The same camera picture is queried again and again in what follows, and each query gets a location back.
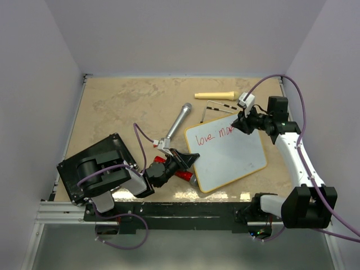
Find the yellow framed whiteboard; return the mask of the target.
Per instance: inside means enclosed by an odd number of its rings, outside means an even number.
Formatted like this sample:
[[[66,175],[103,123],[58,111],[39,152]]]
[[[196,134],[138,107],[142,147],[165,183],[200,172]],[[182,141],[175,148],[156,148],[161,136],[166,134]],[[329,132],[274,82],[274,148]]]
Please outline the yellow framed whiteboard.
[[[190,153],[200,157],[193,168],[201,192],[222,186],[264,169],[267,158],[259,132],[247,135],[231,124],[237,114],[189,127],[184,136]]]

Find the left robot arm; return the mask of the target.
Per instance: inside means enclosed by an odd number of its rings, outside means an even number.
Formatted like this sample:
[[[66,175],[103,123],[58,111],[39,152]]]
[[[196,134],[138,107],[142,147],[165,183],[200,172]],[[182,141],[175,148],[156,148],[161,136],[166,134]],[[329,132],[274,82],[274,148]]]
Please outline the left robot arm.
[[[78,163],[77,186],[94,203],[97,215],[110,221],[116,216],[111,190],[122,187],[137,198],[148,197],[154,193],[154,188],[162,187],[176,172],[190,169],[199,157],[198,153],[181,153],[171,148],[163,163],[153,162],[140,173],[120,158],[119,150],[110,151],[84,158]]]

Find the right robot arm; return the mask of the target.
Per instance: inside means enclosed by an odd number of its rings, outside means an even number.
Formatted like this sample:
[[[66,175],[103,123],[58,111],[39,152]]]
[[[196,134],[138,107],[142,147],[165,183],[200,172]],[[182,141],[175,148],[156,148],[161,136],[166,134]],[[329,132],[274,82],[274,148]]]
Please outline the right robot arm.
[[[303,143],[298,124],[289,120],[288,99],[271,96],[267,110],[258,111],[254,95],[244,92],[238,98],[238,106],[242,110],[232,127],[248,135],[254,130],[264,131],[280,152],[294,186],[286,198],[274,193],[257,193],[247,213],[257,221],[275,215],[286,228],[327,228],[338,195],[316,174],[307,153],[303,151],[302,156],[299,155]]]

